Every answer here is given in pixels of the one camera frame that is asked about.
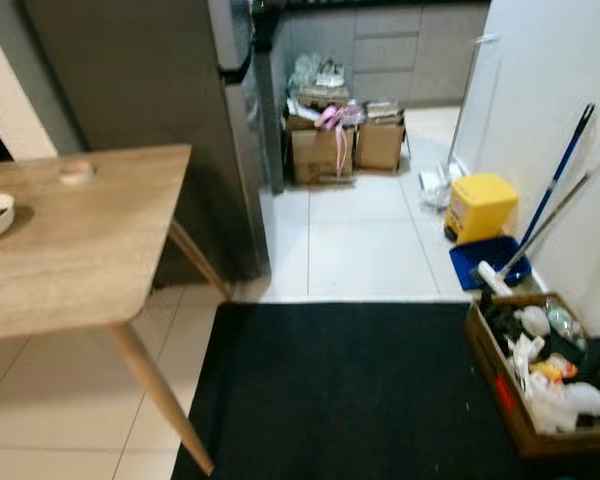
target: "yellow bin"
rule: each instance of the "yellow bin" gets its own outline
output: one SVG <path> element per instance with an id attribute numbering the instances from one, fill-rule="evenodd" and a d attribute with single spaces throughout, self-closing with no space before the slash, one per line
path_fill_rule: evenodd
<path id="1" fill-rule="evenodd" d="M 458 244 L 496 237 L 517 201 L 513 187 L 492 173 L 459 178 L 451 185 L 445 227 Z"/>

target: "table leg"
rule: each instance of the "table leg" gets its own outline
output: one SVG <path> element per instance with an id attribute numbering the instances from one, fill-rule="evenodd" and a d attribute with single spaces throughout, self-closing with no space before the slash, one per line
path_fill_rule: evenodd
<path id="1" fill-rule="evenodd" d="M 184 256 L 187 257 L 202 276 L 220 291 L 224 299 L 231 300 L 231 292 L 229 292 L 227 285 L 222 281 L 184 228 L 182 228 L 175 219 L 171 220 L 171 225 L 169 226 L 169 238 L 176 244 Z"/>
<path id="2" fill-rule="evenodd" d="M 204 449 L 198 434 L 189 419 L 180 408 L 173 391 L 158 370 L 155 362 L 147 352 L 144 344 L 129 323 L 108 327 L 109 336 L 122 355 L 129 370 L 151 395 L 158 409 L 167 418 L 171 426 L 178 432 L 182 443 L 189 450 L 202 471 L 211 475 L 213 463 Z"/>

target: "blue dustpan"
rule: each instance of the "blue dustpan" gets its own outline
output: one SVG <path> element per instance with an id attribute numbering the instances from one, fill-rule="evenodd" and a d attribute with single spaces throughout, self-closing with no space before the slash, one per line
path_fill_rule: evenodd
<path id="1" fill-rule="evenodd" d="M 453 268 L 456 269 L 458 280 L 463 290 L 482 288 L 484 283 L 477 283 L 471 278 L 470 272 L 477 269 L 478 264 L 485 260 L 498 272 L 518 251 L 518 242 L 512 237 L 496 237 L 480 242 L 458 245 L 449 251 Z M 510 287 L 518 285 L 526 276 L 531 274 L 531 264 L 527 257 L 522 257 L 505 277 L 505 283 Z"/>

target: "black cloth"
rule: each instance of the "black cloth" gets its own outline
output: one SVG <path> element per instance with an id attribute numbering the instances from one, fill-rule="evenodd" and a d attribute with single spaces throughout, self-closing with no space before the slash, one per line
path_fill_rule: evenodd
<path id="1" fill-rule="evenodd" d="M 600 456 L 519 459 L 467 308 L 220 306 L 189 414 L 212 478 L 600 480 Z M 181 447 L 172 479 L 202 478 Z"/>

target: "refrigerator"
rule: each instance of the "refrigerator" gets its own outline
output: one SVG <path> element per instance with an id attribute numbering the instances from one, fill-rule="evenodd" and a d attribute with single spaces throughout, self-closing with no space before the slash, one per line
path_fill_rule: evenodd
<path id="1" fill-rule="evenodd" d="M 191 144 L 177 219 L 226 278 L 269 272 L 271 182 L 248 0 L 23 6 L 88 148 Z"/>

